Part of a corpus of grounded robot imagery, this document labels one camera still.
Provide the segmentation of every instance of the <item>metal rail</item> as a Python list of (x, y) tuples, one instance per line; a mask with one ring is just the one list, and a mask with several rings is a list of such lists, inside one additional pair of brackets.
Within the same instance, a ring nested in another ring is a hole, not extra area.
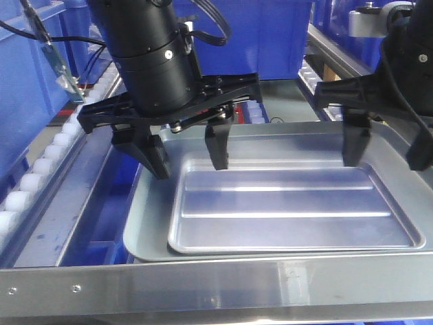
[(309, 24), (308, 40), (325, 63), (341, 78), (359, 77), (373, 72), (367, 65), (342, 51), (337, 44), (329, 40), (312, 24)]

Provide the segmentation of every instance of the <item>bolt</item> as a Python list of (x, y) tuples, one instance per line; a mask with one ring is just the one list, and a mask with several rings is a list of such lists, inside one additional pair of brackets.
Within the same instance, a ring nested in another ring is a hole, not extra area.
[(426, 63), (428, 61), (428, 56), (426, 54), (420, 54), (419, 57), (418, 57), (418, 60), (421, 63)]
[(17, 291), (17, 288), (15, 288), (15, 287), (9, 288), (9, 289), (7, 290), (7, 294), (8, 294), (9, 296), (13, 296), (14, 294), (16, 294), (16, 291)]
[(170, 124), (170, 130), (173, 133), (179, 133), (180, 131), (182, 131), (182, 126), (181, 126), (180, 122), (171, 123)]
[(169, 49), (167, 49), (167, 50), (165, 51), (165, 58), (166, 58), (167, 60), (171, 60), (171, 59), (173, 58), (173, 52), (170, 51)]
[(73, 286), (70, 287), (70, 290), (73, 293), (79, 293), (81, 291), (81, 285), (79, 284), (74, 284)]

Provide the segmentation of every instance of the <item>gray plastic tray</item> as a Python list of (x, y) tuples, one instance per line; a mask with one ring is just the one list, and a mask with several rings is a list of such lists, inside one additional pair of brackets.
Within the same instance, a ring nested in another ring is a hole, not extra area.
[(422, 180), (390, 144), (401, 146), (402, 140), (389, 128), (376, 125), (360, 167), (346, 168), (339, 123), (234, 126), (228, 171), (212, 170), (203, 131), (198, 127), (181, 137), (163, 132), (172, 177), (158, 181), (143, 170), (137, 180), (124, 233), (137, 258), (176, 261), (424, 245), (411, 215), (415, 206), (394, 197), (405, 185), (388, 182), (394, 173)]

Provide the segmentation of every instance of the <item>blue plastic container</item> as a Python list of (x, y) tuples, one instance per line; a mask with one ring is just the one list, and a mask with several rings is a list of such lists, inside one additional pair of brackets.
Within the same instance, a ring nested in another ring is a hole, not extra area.
[[(391, 1), (377, 0), (374, 5), (382, 7)], [(317, 0), (313, 24), (354, 57), (375, 69), (380, 59), (382, 39), (348, 35), (349, 12), (363, 5), (365, 1), (362, 0)]]
[[(30, 0), (34, 8), (51, 5), (51, 0)], [(17, 16), (21, 16), (22, 6), (16, 0), (0, 0), (0, 20), (9, 20)]]
[[(228, 44), (196, 40), (204, 74), (258, 72), (261, 79), (297, 78), (313, 0), (214, 0), (229, 22)], [(188, 0), (174, 0), (178, 16), (199, 15), (194, 29), (220, 35), (215, 23)]]
[[(62, 27), (65, 35), (90, 37), (89, 28), (92, 24), (90, 10), (85, 0), (63, 0), (66, 11), (62, 14)], [(84, 42), (69, 42), (67, 44), (68, 57), (71, 62), (72, 74), (79, 79), (80, 83), (85, 83), (83, 76), (84, 69), (92, 54), (97, 50), (96, 46), (89, 47), (90, 44)], [(99, 58), (93, 66), (87, 82), (96, 83), (111, 60)]]
[[(15, 2), (17, 1), (0, 0), (0, 4), (9, 9)], [(62, 35), (59, 19), (62, 11), (64, 4), (58, 2), (38, 10), (47, 30), (53, 36)], [(26, 26), (22, 16), (15, 16), (6, 22), (19, 29)], [(64, 45), (57, 43), (57, 47), (66, 57)], [(17, 178), (14, 171), (22, 170), (18, 167), (22, 164), (20, 157), (23, 152), (68, 101), (68, 96), (56, 83), (56, 76), (45, 59), (39, 42), (25, 39), (2, 28), (0, 76), (0, 193), (5, 193), (13, 185), (9, 181), (10, 177)]]

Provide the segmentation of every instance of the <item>white roller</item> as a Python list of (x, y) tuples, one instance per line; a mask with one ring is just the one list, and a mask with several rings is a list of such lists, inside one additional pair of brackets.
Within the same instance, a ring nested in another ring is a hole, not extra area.
[(15, 211), (0, 212), (0, 238), (10, 233), (18, 222), (20, 214)]
[(66, 146), (59, 146), (55, 144), (50, 144), (45, 148), (43, 153), (44, 158), (50, 158), (53, 160), (60, 160), (65, 156)]
[(35, 193), (39, 191), (45, 183), (46, 177), (42, 174), (29, 173), (21, 178), (20, 190)]
[(74, 123), (65, 123), (62, 127), (62, 133), (69, 134), (72, 137), (78, 134), (78, 132), (81, 130), (80, 125), (74, 124)]
[(99, 80), (97, 81), (97, 83), (109, 85), (112, 81), (113, 81), (113, 78), (101, 77), (101, 78), (99, 78)]
[(93, 89), (89, 91), (89, 97), (95, 98), (97, 100), (102, 99), (102, 91)]
[(109, 66), (106, 71), (110, 72), (110, 73), (116, 74), (117, 73), (117, 68), (115, 66)]
[(5, 209), (6, 211), (21, 212), (26, 210), (32, 202), (32, 194), (27, 191), (14, 191), (6, 196)]
[(53, 144), (57, 146), (69, 146), (71, 142), (72, 136), (67, 133), (57, 133), (53, 138)]
[(96, 85), (93, 86), (93, 90), (98, 90), (101, 93), (103, 93), (106, 89), (107, 89), (107, 85), (103, 83), (97, 83)]
[(33, 164), (33, 173), (49, 175), (53, 173), (55, 163), (53, 159), (50, 158), (39, 158), (35, 160)]
[(77, 118), (78, 118), (78, 113), (71, 114), (69, 116), (68, 122), (79, 125), (80, 123)]
[(86, 97), (85, 99), (84, 99), (84, 103), (86, 104), (86, 105), (89, 105), (89, 104), (93, 104), (93, 103), (95, 103), (97, 100), (95, 99), (95, 98), (93, 98), (93, 97)]
[(109, 72), (109, 71), (105, 71), (104, 74), (102, 75), (103, 78), (110, 78), (111, 80), (113, 80), (115, 76), (116, 76), (115, 72)]
[(252, 124), (261, 124), (261, 123), (266, 123), (266, 121), (265, 121), (264, 117), (255, 116), (255, 117), (251, 118), (251, 123)]

